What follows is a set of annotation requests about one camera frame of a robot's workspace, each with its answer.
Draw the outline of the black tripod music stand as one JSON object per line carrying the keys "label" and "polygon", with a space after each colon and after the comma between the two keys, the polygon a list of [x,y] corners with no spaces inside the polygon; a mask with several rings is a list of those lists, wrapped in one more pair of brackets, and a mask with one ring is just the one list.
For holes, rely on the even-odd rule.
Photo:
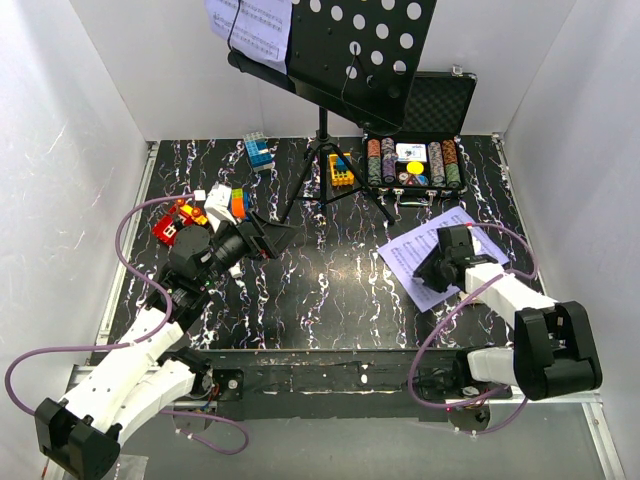
{"label": "black tripod music stand", "polygon": [[239,71],[318,106],[319,126],[305,153],[303,171],[319,164],[319,193],[312,200],[326,207],[333,201],[327,195],[328,157],[345,156],[329,134],[328,115],[339,115],[371,133],[389,135],[401,129],[436,4],[291,2],[286,74],[227,44],[228,61]]}

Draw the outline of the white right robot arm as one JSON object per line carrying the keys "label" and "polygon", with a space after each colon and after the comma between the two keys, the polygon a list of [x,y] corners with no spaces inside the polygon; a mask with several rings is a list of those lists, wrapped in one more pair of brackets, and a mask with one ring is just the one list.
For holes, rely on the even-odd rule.
{"label": "white right robot arm", "polygon": [[603,373],[585,307],[533,290],[497,259],[476,252],[470,226],[439,228],[436,246],[414,276],[436,292],[456,287],[480,300],[513,331],[510,347],[457,353],[452,383],[460,395],[475,397],[496,384],[515,386],[539,401],[601,387]]}

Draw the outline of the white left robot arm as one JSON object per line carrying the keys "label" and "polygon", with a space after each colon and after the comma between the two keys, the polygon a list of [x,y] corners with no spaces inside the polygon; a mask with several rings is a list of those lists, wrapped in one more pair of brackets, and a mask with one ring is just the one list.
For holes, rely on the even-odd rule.
{"label": "white left robot arm", "polygon": [[208,360],[186,347],[172,352],[201,316],[219,278],[245,258],[276,259],[294,226],[255,213],[216,232],[192,224],[178,231],[158,287],[121,340],[59,400],[34,413],[40,451],[76,479],[102,479],[126,440],[174,400],[205,398],[213,386]]}

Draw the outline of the orange blue toy car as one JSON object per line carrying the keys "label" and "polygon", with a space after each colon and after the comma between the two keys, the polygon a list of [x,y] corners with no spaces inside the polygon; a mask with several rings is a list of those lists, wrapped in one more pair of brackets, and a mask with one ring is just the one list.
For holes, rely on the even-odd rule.
{"label": "orange blue toy car", "polygon": [[230,212],[238,221],[247,218],[250,209],[249,194],[242,188],[235,188],[231,191]]}

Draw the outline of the blue white brick stack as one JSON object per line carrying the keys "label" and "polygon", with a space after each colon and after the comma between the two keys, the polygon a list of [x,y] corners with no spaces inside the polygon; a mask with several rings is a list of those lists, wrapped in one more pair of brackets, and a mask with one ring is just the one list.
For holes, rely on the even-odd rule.
{"label": "blue white brick stack", "polygon": [[245,151],[254,172],[271,170],[275,166],[274,156],[270,152],[267,137],[263,132],[252,132],[243,136]]}

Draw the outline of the yellow dealer chip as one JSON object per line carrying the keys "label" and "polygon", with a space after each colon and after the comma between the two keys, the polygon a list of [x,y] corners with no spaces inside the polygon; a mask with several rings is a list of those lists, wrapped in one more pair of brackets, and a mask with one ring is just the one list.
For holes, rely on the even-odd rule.
{"label": "yellow dealer chip", "polygon": [[411,161],[406,164],[406,172],[410,176],[418,177],[424,174],[425,166],[422,162]]}

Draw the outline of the red toy brick house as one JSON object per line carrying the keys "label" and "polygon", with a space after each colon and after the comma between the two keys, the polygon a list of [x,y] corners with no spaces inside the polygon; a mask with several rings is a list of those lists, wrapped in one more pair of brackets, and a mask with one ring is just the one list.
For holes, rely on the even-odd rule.
{"label": "red toy brick house", "polygon": [[[179,206],[181,209],[184,220],[183,228],[190,225],[199,225],[202,227],[206,227],[208,225],[207,217],[202,208],[191,204],[185,199],[176,200],[171,208],[173,206]],[[152,234],[167,247],[172,247],[179,231],[176,234],[173,234],[172,232],[172,219],[169,210],[152,228]]]}

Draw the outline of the black poker chip case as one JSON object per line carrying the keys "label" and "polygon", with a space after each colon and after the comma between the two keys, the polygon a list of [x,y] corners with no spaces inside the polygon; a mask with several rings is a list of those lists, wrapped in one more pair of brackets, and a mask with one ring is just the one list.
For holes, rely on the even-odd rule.
{"label": "black poker chip case", "polygon": [[[364,132],[363,178],[379,195],[459,197],[466,190],[463,149],[459,134],[477,77],[418,72],[414,76],[402,128],[390,135]],[[414,177],[398,160],[397,143],[425,144],[425,172]]]}

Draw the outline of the playing card deck box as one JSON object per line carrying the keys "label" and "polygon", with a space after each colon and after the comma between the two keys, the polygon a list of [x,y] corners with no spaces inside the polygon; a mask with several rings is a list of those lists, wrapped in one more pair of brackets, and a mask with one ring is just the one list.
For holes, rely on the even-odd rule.
{"label": "playing card deck box", "polygon": [[397,143],[396,154],[401,162],[421,162],[428,161],[428,150],[425,144]]}

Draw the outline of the yellow blue brick frame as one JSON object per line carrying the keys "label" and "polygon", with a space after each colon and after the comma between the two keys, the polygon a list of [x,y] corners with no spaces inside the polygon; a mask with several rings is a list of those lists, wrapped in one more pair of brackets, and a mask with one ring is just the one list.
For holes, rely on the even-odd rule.
{"label": "yellow blue brick frame", "polygon": [[342,158],[339,155],[332,153],[329,155],[328,159],[331,185],[333,187],[352,186],[355,182],[355,176],[346,166]]}

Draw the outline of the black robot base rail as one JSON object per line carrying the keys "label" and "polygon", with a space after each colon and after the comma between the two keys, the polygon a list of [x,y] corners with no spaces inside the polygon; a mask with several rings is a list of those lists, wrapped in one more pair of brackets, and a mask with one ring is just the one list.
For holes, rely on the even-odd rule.
{"label": "black robot base rail", "polygon": [[402,418],[443,422],[445,402],[489,390],[465,385],[455,349],[195,350],[213,370],[210,407],[234,420]]}

